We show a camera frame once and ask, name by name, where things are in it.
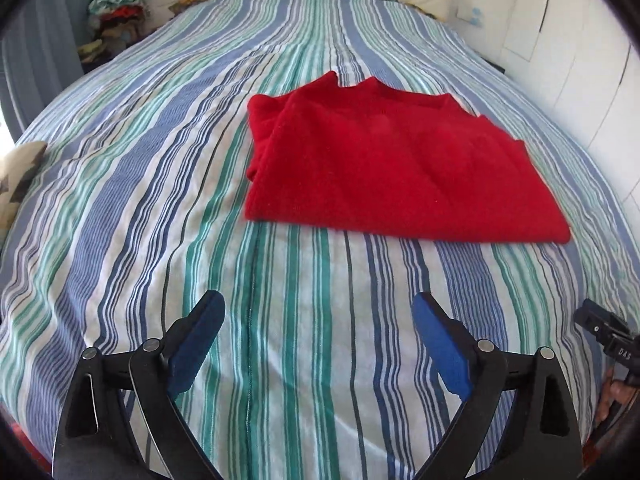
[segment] silver screw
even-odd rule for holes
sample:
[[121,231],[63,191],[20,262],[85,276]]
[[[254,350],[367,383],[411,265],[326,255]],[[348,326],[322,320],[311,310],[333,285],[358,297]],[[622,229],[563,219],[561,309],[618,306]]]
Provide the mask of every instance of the silver screw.
[[145,352],[155,352],[156,350],[158,350],[158,348],[160,348],[160,340],[154,337],[151,339],[147,339],[142,343],[142,349]]
[[495,349],[495,345],[488,339],[481,339],[480,341],[478,341],[478,348],[483,352],[493,352]]
[[542,355],[542,357],[545,359],[553,359],[554,357],[556,357],[555,352],[548,346],[543,346],[540,349],[540,355]]
[[84,352],[82,352],[82,359],[86,359],[88,361],[89,359],[93,359],[97,355],[98,349],[90,346],[89,348],[85,348]]

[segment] folded red garment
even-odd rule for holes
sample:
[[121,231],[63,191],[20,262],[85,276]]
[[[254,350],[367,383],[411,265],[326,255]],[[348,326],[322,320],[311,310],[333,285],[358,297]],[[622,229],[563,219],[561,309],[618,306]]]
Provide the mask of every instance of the folded red garment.
[[559,242],[569,225],[524,142],[450,94],[340,88],[329,72],[248,104],[249,220],[459,242]]

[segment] hand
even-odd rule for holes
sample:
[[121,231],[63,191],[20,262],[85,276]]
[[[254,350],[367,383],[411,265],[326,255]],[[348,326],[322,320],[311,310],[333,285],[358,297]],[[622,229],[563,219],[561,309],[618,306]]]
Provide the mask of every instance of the hand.
[[596,409],[596,423],[601,423],[607,415],[609,415],[609,407],[616,400],[623,406],[626,406],[638,390],[632,386],[627,386],[622,381],[613,380],[613,368],[607,371],[604,384],[602,385],[602,393],[600,394],[600,402]]

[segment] bedspread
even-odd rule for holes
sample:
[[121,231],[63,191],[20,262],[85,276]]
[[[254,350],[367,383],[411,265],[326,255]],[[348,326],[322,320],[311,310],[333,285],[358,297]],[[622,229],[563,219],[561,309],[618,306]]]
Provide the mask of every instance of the bedspread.
[[[450,92],[525,140],[572,241],[247,222],[246,102],[329,70],[342,86],[375,76]],[[0,396],[47,456],[82,349],[161,336],[208,288],[224,295],[226,321],[177,403],[229,479],[411,478],[458,406],[414,330],[420,290],[502,349],[551,346],[583,435],[603,364],[572,313],[588,296],[639,317],[638,249],[590,158],[446,25],[395,1],[204,2],[63,92],[21,141],[36,139],[46,160],[0,267]],[[156,467],[135,399],[125,402]]]

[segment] blue curtain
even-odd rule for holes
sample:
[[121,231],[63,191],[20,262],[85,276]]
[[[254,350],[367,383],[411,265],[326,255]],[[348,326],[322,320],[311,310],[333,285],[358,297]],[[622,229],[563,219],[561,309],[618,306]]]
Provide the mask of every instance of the blue curtain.
[[90,0],[27,0],[0,41],[0,104],[18,140],[37,115],[82,76],[77,44],[90,37]]

